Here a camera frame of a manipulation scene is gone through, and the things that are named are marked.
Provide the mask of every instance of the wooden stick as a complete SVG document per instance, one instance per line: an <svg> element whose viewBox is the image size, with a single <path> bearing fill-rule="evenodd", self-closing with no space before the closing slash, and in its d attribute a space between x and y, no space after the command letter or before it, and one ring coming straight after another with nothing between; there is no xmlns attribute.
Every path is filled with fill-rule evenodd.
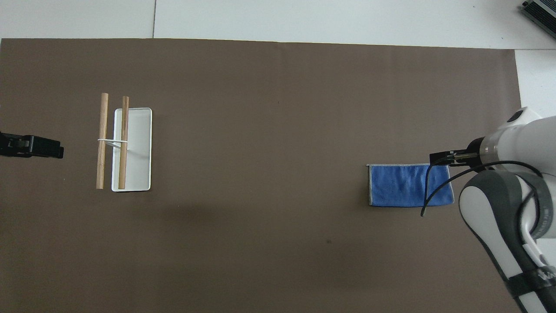
<svg viewBox="0 0 556 313"><path fill-rule="evenodd" d="M108 120L108 94L101 94L101 121L98 130L98 138L106 139L106 123ZM97 155L97 189L104 188L104 167L106 156L106 142L103 140L98 141L98 155Z"/></svg>
<svg viewBox="0 0 556 313"><path fill-rule="evenodd" d="M122 99L122 140L127 141L127 124L130 117L130 98L124 96ZM127 166L127 143L122 143L120 149L120 175L118 177L118 189L126 188L126 166Z"/></svg>

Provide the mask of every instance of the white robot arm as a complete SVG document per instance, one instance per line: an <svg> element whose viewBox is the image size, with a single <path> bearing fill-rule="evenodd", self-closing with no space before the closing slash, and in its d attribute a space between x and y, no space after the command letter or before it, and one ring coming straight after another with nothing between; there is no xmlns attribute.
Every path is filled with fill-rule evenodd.
<svg viewBox="0 0 556 313"><path fill-rule="evenodd" d="M540 173L516 164L490 165L504 161L523 162ZM556 116L542 119L522 108L492 135L465 150L432 154L433 162L481 169L461 192L461 216L522 312L556 312L556 268L535 241L556 238Z"/></svg>

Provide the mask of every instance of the black vent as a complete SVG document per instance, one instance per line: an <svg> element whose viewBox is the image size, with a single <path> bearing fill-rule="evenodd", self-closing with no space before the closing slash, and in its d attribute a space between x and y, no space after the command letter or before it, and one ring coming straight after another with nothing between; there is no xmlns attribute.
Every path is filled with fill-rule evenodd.
<svg viewBox="0 0 556 313"><path fill-rule="evenodd" d="M544 2L549 2L552 6L555 6L554 1L543 0L543 3ZM536 2L530 2L523 8L523 11L533 22L551 32L552 36L556 36L556 18L543 7Z"/></svg>
<svg viewBox="0 0 556 313"><path fill-rule="evenodd" d="M556 1L555 0L540 0L544 3L545 6L552 9L552 11L556 12Z"/></svg>

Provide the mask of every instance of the blue towel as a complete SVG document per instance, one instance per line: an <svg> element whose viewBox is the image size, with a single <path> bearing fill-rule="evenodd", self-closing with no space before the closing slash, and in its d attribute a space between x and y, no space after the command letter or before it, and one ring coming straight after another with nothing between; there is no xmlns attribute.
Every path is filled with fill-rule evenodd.
<svg viewBox="0 0 556 313"><path fill-rule="evenodd" d="M367 164L369 167L369 204L376 207L422 207L428 164ZM448 166L434 166L429 174L429 196L450 178ZM454 203L451 183L443 187L429 206Z"/></svg>

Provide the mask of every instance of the white floor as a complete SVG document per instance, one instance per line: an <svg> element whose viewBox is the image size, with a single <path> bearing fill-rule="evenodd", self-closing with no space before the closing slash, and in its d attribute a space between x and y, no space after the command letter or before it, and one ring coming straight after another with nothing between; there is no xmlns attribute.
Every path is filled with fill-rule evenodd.
<svg viewBox="0 0 556 313"><path fill-rule="evenodd" d="M556 115L556 40L523 0L0 0L0 38L204 38L516 49L523 106ZM556 241L541 248L556 263Z"/></svg>

